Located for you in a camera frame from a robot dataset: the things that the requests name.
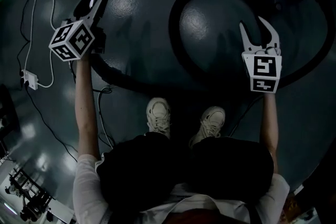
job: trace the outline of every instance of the dark green floor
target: dark green floor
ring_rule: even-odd
[[[16,54],[24,44],[19,28],[25,1],[4,0],[0,4],[0,83],[10,90],[21,126],[20,133],[11,133],[4,141],[12,151],[11,157],[21,163],[27,173],[38,178],[56,199],[71,206],[76,163],[43,125],[27,94],[18,90]],[[68,17],[78,1],[56,0],[55,26]],[[174,85],[181,89],[202,89],[180,66],[171,48],[168,19],[174,2],[109,0],[99,24],[107,34],[103,58],[110,66],[139,81]],[[32,4],[30,1],[24,20],[26,36],[29,36]],[[48,50],[53,35],[49,25],[51,7],[52,0],[37,0],[33,46],[27,64],[27,70],[38,74],[43,84],[51,80]],[[191,1],[181,20],[182,37],[188,53],[204,69],[222,74],[225,79],[227,63],[242,51],[238,27],[242,18],[248,22],[248,28],[258,41],[252,14],[240,0]],[[320,49],[327,33],[323,14],[314,0],[288,5],[270,21],[282,42],[283,74],[307,63]],[[24,50],[20,56],[22,63],[26,53]],[[335,62],[334,46],[312,73],[277,93],[278,160],[280,171],[292,188],[299,186],[312,173],[336,136],[333,125],[336,82],[332,79],[336,73]],[[75,85],[67,63],[56,57],[54,71],[54,85],[49,89],[31,91],[31,94],[55,133],[77,148]],[[100,89],[106,84],[93,73],[93,85]],[[106,128],[117,142],[147,131],[145,107],[149,99],[150,96],[121,88],[103,96],[101,109]],[[213,100],[210,93],[202,99],[172,100],[173,115],[185,122],[183,131],[176,131],[175,135],[191,136],[197,131],[197,118],[202,110],[214,104],[222,105],[227,112],[227,123],[222,132],[227,135],[248,101],[246,97],[224,94]],[[260,119],[261,105],[258,103],[241,122],[234,137],[257,141]],[[102,152],[108,150],[103,143],[100,146]]]

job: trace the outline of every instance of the white power strip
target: white power strip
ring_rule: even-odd
[[[29,87],[31,87],[33,90],[37,90],[38,89],[38,78],[37,75],[29,72],[29,71],[24,71],[22,70],[24,76],[24,80],[25,82],[28,81],[29,82]]]

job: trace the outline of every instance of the white sneaker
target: white sneaker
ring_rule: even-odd
[[[161,133],[170,139],[170,107],[163,98],[153,98],[147,105],[147,120],[150,132]]]
[[[220,137],[219,133],[225,122],[225,111],[218,106],[208,108],[201,117],[201,128],[196,135],[189,140],[189,147],[207,137]]]

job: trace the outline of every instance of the white cube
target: white cube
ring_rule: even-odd
[[[84,20],[56,29],[49,48],[62,60],[79,60],[88,50],[95,37]]]
[[[243,54],[253,92],[272,92],[278,89],[282,56]]]

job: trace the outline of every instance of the white t-shirt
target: white t-shirt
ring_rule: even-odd
[[[108,224],[112,212],[100,189],[100,179],[95,171],[96,158],[82,155],[78,159],[73,191],[75,214],[79,224]],[[256,205],[264,224],[276,224],[285,204],[289,186],[285,179],[273,174],[268,192]],[[235,200],[215,200],[208,195],[193,193],[188,184],[177,184],[162,205],[141,212],[136,224],[161,224],[169,213],[182,213],[191,209],[219,210],[222,215],[250,223],[245,203]]]

